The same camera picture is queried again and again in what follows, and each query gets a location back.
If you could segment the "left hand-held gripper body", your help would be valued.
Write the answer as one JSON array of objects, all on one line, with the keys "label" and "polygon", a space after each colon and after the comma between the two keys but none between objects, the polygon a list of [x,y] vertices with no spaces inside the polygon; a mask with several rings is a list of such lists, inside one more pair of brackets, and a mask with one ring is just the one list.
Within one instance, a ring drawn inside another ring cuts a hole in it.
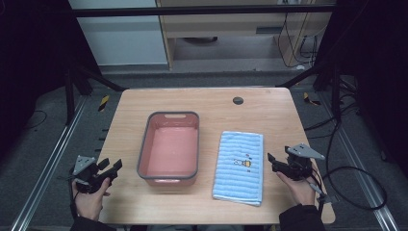
[{"label": "left hand-held gripper body", "polygon": [[80,193],[97,192],[107,178],[105,173],[99,174],[98,164],[94,157],[77,157],[72,176]]}]

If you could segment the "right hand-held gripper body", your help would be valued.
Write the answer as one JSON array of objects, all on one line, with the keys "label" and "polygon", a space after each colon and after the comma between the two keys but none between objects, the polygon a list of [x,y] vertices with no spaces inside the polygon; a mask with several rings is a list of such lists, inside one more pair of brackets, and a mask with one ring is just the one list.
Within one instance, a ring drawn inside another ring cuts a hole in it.
[{"label": "right hand-held gripper body", "polygon": [[305,143],[290,146],[287,164],[281,170],[294,181],[308,178],[313,173],[312,159],[324,160],[325,157]]}]

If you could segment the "person's left hand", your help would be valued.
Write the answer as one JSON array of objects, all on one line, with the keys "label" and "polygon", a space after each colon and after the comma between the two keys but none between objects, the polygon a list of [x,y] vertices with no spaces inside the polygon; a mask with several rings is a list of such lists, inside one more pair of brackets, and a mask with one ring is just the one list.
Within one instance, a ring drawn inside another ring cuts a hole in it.
[{"label": "person's left hand", "polygon": [[97,192],[81,193],[77,190],[76,183],[73,182],[71,184],[71,189],[73,201],[76,207],[76,215],[99,221],[99,216],[103,209],[103,197],[110,195],[108,193],[110,184],[111,179],[106,178]]}]

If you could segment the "person's right hand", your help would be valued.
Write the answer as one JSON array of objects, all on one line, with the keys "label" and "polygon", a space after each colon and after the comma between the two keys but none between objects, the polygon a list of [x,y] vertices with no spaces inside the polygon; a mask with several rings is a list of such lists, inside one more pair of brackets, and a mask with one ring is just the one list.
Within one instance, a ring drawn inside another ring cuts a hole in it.
[{"label": "person's right hand", "polygon": [[295,204],[315,205],[317,192],[312,185],[315,185],[316,181],[312,177],[294,181],[280,171],[276,175],[289,188]]}]

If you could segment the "blue striped towel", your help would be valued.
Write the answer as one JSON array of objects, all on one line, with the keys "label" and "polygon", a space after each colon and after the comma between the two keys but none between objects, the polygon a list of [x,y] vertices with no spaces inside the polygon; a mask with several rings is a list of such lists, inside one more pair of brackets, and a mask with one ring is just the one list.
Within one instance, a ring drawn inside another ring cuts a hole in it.
[{"label": "blue striped towel", "polygon": [[263,200],[264,137],[257,133],[221,133],[213,198],[252,206]]}]

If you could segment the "pink plastic basin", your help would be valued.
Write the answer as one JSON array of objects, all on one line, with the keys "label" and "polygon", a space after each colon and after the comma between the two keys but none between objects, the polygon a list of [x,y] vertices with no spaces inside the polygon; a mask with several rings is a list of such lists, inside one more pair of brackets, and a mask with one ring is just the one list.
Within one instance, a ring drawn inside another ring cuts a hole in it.
[{"label": "pink plastic basin", "polygon": [[137,173],[150,186],[190,186],[199,158],[199,115],[155,112],[146,122]]}]

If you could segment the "black metal stand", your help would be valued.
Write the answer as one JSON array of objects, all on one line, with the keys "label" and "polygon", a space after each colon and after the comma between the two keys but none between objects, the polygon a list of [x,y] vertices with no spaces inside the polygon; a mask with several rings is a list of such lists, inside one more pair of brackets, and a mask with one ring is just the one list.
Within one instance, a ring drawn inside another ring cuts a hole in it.
[{"label": "black metal stand", "polygon": [[340,66],[336,62],[321,62],[315,64],[311,68],[301,72],[291,80],[276,85],[277,88],[289,89],[296,83],[299,83],[306,78],[316,75],[317,78],[313,84],[313,88],[317,91],[324,90],[327,86],[331,87],[331,112],[334,118],[340,122],[342,120],[342,113],[340,108]]},{"label": "black metal stand", "polygon": [[90,95],[93,91],[88,78],[108,87],[114,91],[125,91],[125,88],[89,70],[81,65],[70,64],[64,73],[65,101],[66,101],[66,124],[70,124],[75,116],[74,89],[81,95]]}]

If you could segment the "wooden desk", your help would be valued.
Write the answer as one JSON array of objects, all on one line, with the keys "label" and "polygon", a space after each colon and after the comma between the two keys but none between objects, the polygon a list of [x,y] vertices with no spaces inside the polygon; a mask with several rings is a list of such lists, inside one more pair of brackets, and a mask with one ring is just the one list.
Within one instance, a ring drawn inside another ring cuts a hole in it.
[{"label": "wooden desk", "polygon": [[[317,5],[334,0],[155,0],[161,7]],[[226,39],[266,38],[277,46],[283,64],[301,64],[301,43],[317,42],[324,34],[330,13],[240,13],[204,15],[161,15],[166,57],[174,64],[176,46],[181,40],[213,42]]]}]

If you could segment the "white cabinet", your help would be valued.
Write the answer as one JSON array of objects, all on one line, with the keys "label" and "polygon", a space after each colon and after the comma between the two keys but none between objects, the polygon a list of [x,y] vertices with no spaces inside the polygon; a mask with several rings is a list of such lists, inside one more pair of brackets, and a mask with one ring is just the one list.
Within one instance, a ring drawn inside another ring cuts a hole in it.
[{"label": "white cabinet", "polygon": [[[73,10],[156,8],[155,0],[68,0]],[[167,64],[158,16],[79,17],[100,66]]]}]

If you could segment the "black crossbar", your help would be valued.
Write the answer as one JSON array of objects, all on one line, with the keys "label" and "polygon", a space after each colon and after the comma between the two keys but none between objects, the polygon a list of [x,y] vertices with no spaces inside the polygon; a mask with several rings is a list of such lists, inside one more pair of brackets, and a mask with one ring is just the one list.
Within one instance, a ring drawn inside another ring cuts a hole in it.
[{"label": "black crossbar", "polygon": [[82,9],[73,10],[76,17],[151,16],[151,15],[204,15],[238,13],[329,13],[337,9],[335,4],[325,5],[242,5],[195,6],[161,8]]}]

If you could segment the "aluminium rail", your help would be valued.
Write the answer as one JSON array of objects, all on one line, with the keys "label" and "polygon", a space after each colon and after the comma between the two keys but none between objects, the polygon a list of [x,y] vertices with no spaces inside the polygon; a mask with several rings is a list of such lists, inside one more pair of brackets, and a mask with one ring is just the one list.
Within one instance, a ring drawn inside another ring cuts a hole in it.
[{"label": "aluminium rail", "polygon": [[64,155],[65,149],[72,137],[75,128],[83,114],[84,108],[87,104],[88,97],[80,96],[78,103],[74,109],[74,116],[71,121],[64,127],[58,141],[56,142],[50,157],[48,158],[36,184],[34,185],[29,197],[24,206],[20,210],[18,216],[14,220],[9,231],[26,231],[33,215],[35,214],[42,197],[48,188],[52,175]]},{"label": "aluminium rail", "polygon": [[[366,170],[367,168],[359,158],[349,135],[346,133],[346,130],[341,124],[338,126],[337,134],[338,140],[342,145],[344,154],[347,157],[349,164],[352,167],[359,168],[360,170]],[[361,172],[360,170],[356,172],[356,178],[362,191],[364,192],[368,204],[371,206],[371,208],[379,206],[384,201],[384,196],[380,191],[379,184],[375,183],[371,176],[368,176],[366,173]],[[398,227],[387,205],[373,210],[373,213],[383,231],[400,231],[400,228]]]}]

